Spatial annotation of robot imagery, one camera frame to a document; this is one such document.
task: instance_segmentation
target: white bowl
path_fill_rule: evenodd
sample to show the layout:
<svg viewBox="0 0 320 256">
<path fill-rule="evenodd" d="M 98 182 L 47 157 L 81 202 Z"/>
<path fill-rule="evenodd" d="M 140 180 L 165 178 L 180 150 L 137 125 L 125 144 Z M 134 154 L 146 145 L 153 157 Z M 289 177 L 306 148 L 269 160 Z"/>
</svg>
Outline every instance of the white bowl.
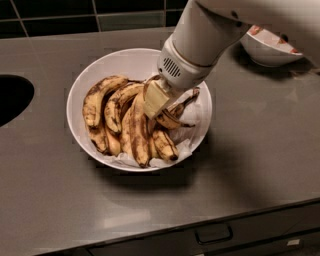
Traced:
<svg viewBox="0 0 320 256">
<path fill-rule="evenodd" d="M 266 29 L 252 35 L 250 31 L 253 27 L 240 42 L 255 63 L 266 67 L 279 67 L 303 58 L 302 53 L 291 53 L 294 48 L 290 44 L 279 44 L 280 37 Z"/>
<path fill-rule="evenodd" d="M 105 156 L 97 152 L 88 137 L 82 117 L 83 99 L 93 84 L 106 76 L 114 74 L 123 74 L 128 76 L 130 79 L 135 80 L 145 80 L 152 75 L 157 74 L 157 60 L 159 55 L 160 51 L 158 50 L 140 48 L 114 52 L 89 65 L 74 82 L 67 101 L 68 124 L 74 138 L 79 145 L 97 161 L 120 170 L 145 172 L 169 167 L 183 160 L 183 158 L 179 157 L 177 161 L 167 163 L 163 167 L 149 168 L 140 168 L 138 166 L 131 166 L 114 161 L 115 157 Z M 200 111 L 193 111 L 199 112 L 197 114 L 198 124 L 194 128 L 188 128 L 193 129 L 193 133 L 191 133 L 192 138 L 189 138 L 191 140 L 191 152 L 193 152 L 199 146 L 205 134 L 207 133 L 212 115 L 212 101 L 210 92 L 205 82 L 200 84 L 199 87 L 200 95 L 197 99 L 197 105 L 198 110 Z"/>
</svg>

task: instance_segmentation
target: drawer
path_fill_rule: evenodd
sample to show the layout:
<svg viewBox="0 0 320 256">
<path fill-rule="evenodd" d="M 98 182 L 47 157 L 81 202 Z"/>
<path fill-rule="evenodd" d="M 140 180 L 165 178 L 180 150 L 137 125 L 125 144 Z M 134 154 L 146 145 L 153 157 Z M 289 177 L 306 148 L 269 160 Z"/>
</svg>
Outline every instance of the drawer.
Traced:
<svg viewBox="0 0 320 256">
<path fill-rule="evenodd" d="M 263 214 L 230 219 L 220 223 L 202 223 L 175 231 L 146 235 L 121 243 L 92 248 L 94 256 L 139 255 L 176 256 L 221 252 L 225 249 L 243 248 L 253 244 L 281 239 L 299 227 L 314 227 L 320 223 L 305 222 L 309 216 L 320 216 L 320 205 L 306 205 L 270 211 Z"/>
<path fill-rule="evenodd" d="M 276 241 L 266 242 L 256 246 L 249 246 L 239 250 L 232 250 L 229 252 L 208 252 L 204 256 L 271 256 L 278 253 L 290 252 L 290 251 L 302 251 L 301 255 L 305 255 L 303 251 L 309 250 L 312 246 L 320 245 L 320 232 L 310 233 L 301 236 L 294 236 L 287 239 L 280 239 Z"/>
</svg>

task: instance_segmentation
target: drawer handle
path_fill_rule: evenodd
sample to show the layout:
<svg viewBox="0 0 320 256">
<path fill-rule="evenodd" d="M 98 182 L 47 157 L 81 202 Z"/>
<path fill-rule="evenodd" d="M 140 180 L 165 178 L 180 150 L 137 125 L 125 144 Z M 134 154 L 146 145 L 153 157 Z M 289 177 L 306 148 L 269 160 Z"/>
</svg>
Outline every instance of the drawer handle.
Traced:
<svg viewBox="0 0 320 256">
<path fill-rule="evenodd" d="M 195 231 L 195 236 L 196 236 L 196 240 L 198 242 L 198 244 L 200 245 L 210 245 L 210 244 L 216 244 L 216 243 L 221 243 L 221 242 L 226 242 L 229 241 L 233 238 L 233 232 L 232 232 L 232 228 L 229 225 L 226 225 L 227 230 L 228 230 L 228 235 L 222 238 L 218 238 L 218 239 L 213 239 L 213 240 L 208 240 L 208 241 L 201 241 L 200 236 L 198 231 Z"/>
</svg>

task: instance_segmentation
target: gray countertop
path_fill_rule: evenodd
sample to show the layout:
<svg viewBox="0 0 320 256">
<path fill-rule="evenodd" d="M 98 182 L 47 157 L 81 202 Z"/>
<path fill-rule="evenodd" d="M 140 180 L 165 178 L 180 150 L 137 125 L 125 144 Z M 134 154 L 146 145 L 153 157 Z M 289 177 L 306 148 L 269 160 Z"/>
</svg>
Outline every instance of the gray countertop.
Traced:
<svg viewBox="0 0 320 256">
<path fill-rule="evenodd" d="M 76 77 L 113 51 L 161 49 L 171 32 L 0 40 L 0 74 L 24 76 L 35 87 L 29 107 L 0 128 L 1 255 L 52 252 L 320 197 L 320 76 L 306 72 L 306 60 L 259 67 L 240 44 L 207 79 L 213 119 L 187 160 L 130 174 L 80 148 L 66 120 Z"/>
</svg>

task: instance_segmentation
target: white container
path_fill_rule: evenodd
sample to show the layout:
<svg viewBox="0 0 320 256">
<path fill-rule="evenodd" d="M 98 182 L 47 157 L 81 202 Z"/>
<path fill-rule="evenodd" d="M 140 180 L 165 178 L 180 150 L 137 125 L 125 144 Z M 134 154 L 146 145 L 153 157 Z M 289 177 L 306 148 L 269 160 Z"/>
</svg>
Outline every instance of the white container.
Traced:
<svg viewBox="0 0 320 256">
<path fill-rule="evenodd" d="M 303 58 L 302 53 L 293 53 L 289 43 L 279 43 L 280 38 L 263 29 L 256 35 L 252 34 L 253 26 L 240 42 L 250 58 L 257 64 L 266 67 L 279 67 Z"/>
<path fill-rule="evenodd" d="M 74 82 L 67 101 L 67 120 L 70 130 L 79 145 L 94 159 L 110 167 L 132 171 L 145 172 L 170 167 L 188 157 L 204 139 L 212 116 L 212 101 L 205 82 L 199 85 L 200 95 L 195 103 L 189 104 L 181 117 L 184 121 L 196 122 L 193 128 L 179 128 L 182 135 L 179 142 L 184 141 L 178 160 L 165 163 L 151 161 L 151 167 L 140 168 L 135 161 L 126 161 L 124 153 L 116 158 L 99 153 L 89 139 L 82 116 L 82 104 L 89 88 L 106 76 L 123 74 L 134 80 L 145 80 L 158 74 L 157 60 L 160 51 L 153 49 L 128 49 L 106 55 L 89 65 Z"/>
</svg>

